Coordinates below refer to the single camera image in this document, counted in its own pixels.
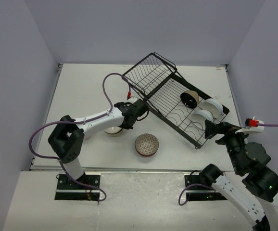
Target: bowl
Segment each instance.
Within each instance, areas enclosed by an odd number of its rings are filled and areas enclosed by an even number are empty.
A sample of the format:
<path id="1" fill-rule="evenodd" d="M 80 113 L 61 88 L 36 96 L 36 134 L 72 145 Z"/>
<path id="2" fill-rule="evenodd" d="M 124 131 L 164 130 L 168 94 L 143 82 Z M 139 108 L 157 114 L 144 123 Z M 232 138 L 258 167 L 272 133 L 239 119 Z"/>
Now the bowl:
<path id="1" fill-rule="evenodd" d="M 199 104 L 199 95 L 194 90 L 187 90 L 186 92 L 183 92 L 180 95 L 180 98 L 182 103 L 191 109 L 196 108 Z"/>
<path id="2" fill-rule="evenodd" d="M 142 156 L 154 155 L 159 147 L 158 139 L 152 134 L 139 135 L 135 141 L 136 151 Z"/>
<path id="3" fill-rule="evenodd" d="M 212 121 L 213 115 L 209 111 L 198 110 L 198 111 L 195 111 L 193 114 L 191 114 L 190 120 L 193 122 L 193 124 L 196 127 L 200 128 L 202 130 L 205 130 L 205 121 L 206 120 Z"/>
<path id="4" fill-rule="evenodd" d="M 115 135 L 121 131 L 122 131 L 122 128 L 120 128 L 120 127 L 111 127 L 111 128 L 107 128 L 104 130 L 104 132 L 106 132 L 109 135 Z"/>
<path id="5" fill-rule="evenodd" d="M 221 102 L 219 102 L 216 99 L 207 99 L 202 103 L 201 106 L 202 109 L 209 111 L 210 113 L 212 113 L 214 118 L 218 118 L 221 116 L 224 108 L 221 104 Z"/>

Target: red connector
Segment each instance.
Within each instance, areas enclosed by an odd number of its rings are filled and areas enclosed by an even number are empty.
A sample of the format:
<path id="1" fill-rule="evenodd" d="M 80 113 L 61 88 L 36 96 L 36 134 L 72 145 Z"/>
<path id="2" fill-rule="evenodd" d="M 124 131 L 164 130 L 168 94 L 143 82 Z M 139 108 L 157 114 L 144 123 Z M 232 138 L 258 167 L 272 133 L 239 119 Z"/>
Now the red connector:
<path id="1" fill-rule="evenodd" d="M 249 123 L 248 123 L 248 126 L 250 126 L 250 127 L 257 127 L 258 123 L 259 123 L 259 121 L 250 119 Z"/>

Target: dish rack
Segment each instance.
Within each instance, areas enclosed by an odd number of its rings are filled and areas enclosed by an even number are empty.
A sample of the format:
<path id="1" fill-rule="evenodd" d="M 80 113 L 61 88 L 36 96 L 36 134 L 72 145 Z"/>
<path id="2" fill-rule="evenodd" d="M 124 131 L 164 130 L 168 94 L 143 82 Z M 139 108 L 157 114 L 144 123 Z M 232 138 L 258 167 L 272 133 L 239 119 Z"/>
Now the dish rack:
<path id="1" fill-rule="evenodd" d="M 124 76 L 153 114 L 194 144 L 196 149 L 206 143 L 205 131 L 195 126 L 190 116 L 202 109 L 202 103 L 211 97 L 187 82 L 173 62 L 155 52 L 150 53 L 126 71 Z M 181 102 L 180 95 L 187 90 L 194 90 L 199 95 L 195 109 Z M 222 115 L 213 122 L 222 122 L 228 113 L 229 109 L 223 106 Z"/>

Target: patterned bowl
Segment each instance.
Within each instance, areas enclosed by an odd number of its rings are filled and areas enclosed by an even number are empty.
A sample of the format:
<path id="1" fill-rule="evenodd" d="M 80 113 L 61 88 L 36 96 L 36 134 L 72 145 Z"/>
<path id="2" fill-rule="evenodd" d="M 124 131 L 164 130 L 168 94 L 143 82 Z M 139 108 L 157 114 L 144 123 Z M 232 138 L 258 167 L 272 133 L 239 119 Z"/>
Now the patterned bowl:
<path id="1" fill-rule="evenodd" d="M 135 141 L 136 151 L 142 156 L 154 155 L 159 147 L 158 139 L 152 134 L 139 135 Z"/>

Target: white bowl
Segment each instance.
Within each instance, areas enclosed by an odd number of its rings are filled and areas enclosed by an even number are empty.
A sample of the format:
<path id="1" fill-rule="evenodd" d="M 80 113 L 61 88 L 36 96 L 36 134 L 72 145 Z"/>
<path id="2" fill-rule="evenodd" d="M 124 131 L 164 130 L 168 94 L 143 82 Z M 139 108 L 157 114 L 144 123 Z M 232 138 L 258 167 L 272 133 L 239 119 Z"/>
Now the white bowl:
<path id="1" fill-rule="evenodd" d="M 213 120 L 213 115 L 209 111 L 199 110 L 199 111 L 195 111 L 190 116 L 190 120 L 193 122 L 193 124 L 196 127 L 200 128 L 202 130 L 205 130 L 205 121 L 206 120 L 212 121 Z"/>
<path id="2" fill-rule="evenodd" d="M 104 130 L 109 135 L 115 135 L 118 134 L 120 131 L 122 131 L 122 128 L 120 127 L 112 127 L 112 128 L 107 128 Z"/>
<path id="3" fill-rule="evenodd" d="M 221 102 L 219 102 L 216 99 L 207 99 L 202 103 L 201 106 L 202 109 L 209 111 L 210 113 L 212 113 L 214 118 L 218 118 L 221 116 L 224 108 L 221 104 Z"/>

